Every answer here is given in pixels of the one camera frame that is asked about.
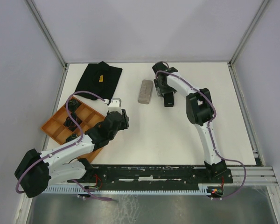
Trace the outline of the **grey glasses case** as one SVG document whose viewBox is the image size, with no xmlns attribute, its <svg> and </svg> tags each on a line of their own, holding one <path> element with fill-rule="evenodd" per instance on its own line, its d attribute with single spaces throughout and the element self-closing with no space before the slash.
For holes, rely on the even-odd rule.
<svg viewBox="0 0 280 224">
<path fill-rule="evenodd" d="M 152 90 L 153 90 L 153 81 L 143 79 L 140 86 L 140 92 L 138 95 L 138 102 L 140 104 L 148 105 L 150 103 L 150 99 L 152 96 Z"/>
</svg>

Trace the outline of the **black rectangular case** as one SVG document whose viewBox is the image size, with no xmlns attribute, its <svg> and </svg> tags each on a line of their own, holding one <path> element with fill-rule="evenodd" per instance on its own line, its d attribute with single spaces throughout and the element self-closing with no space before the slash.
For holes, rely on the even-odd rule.
<svg viewBox="0 0 280 224">
<path fill-rule="evenodd" d="M 165 107 L 173 107 L 175 105 L 174 92 L 165 93 L 163 99 Z"/>
</svg>

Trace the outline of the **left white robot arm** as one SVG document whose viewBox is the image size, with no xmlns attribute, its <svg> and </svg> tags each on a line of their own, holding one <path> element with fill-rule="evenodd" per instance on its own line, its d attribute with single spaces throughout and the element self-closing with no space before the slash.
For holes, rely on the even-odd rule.
<svg viewBox="0 0 280 224">
<path fill-rule="evenodd" d="M 129 127 L 128 122 L 125 109 L 108 112 L 102 122 L 88 129 L 78 139 L 47 151 L 28 150 L 14 173 L 18 180 L 16 192 L 32 198 L 58 182 L 78 179 L 91 181 L 94 171 L 89 163 L 78 160 L 69 164 L 69 161 L 105 147 L 118 131 Z"/>
</svg>

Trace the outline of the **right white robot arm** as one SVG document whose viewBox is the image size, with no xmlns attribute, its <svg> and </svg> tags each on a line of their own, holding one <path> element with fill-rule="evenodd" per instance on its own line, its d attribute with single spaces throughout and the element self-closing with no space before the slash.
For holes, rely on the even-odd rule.
<svg viewBox="0 0 280 224">
<path fill-rule="evenodd" d="M 155 73 L 154 85 L 157 95 L 164 99 L 165 107 L 174 106 L 174 94 L 179 93 L 186 100 L 186 116 L 199 134 L 203 151 L 205 178 L 216 182 L 227 170 L 226 162 L 220 158 L 212 121 L 217 112 L 212 104 L 210 91 L 207 88 L 194 87 L 174 67 L 165 62 L 157 62 L 152 67 Z"/>
</svg>

